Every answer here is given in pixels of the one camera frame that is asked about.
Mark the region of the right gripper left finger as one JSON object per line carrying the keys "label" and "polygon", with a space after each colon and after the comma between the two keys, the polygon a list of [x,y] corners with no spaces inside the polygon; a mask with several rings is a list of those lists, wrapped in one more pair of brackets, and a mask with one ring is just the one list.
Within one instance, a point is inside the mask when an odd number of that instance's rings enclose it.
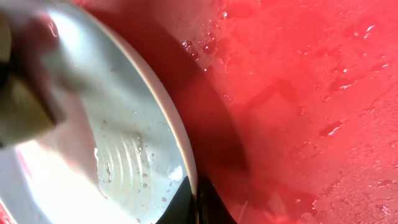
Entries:
{"label": "right gripper left finger", "polygon": [[195,224],[195,201],[188,177],[184,178],[156,224]]}

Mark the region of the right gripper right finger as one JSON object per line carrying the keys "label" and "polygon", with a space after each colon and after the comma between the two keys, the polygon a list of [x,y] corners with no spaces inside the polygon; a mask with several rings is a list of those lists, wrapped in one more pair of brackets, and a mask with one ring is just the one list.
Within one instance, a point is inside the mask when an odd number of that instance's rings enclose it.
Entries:
{"label": "right gripper right finger", "polygon": [[198,186],[198,213],[200,224],[237,224],[207,177]]}

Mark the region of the white plate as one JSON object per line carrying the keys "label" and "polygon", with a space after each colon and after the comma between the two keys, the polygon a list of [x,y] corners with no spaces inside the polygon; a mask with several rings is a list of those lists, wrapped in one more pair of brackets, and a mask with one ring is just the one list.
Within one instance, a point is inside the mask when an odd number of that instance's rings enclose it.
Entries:
{"label": "white plate", "polygon": [[[2,1],[16,22],[47,16],[60,45],[41,64],[62,118],[1,148],[2,223],[156,223],[197,171],[182,120],[153,69],[69,1]],[[195,223],[198,215],[195,205]]]}

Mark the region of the green yellow sponge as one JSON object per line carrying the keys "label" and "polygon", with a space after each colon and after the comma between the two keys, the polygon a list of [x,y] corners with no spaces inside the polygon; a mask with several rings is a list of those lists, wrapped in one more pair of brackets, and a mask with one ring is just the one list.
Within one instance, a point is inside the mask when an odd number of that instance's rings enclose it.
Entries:
{"label": "green yellow sponge", "polygon": [[62,118],[49,95],[41,58],[60,45],[58,29],[47,16],[16,22],[1,14],[1,148],[31,140]]}

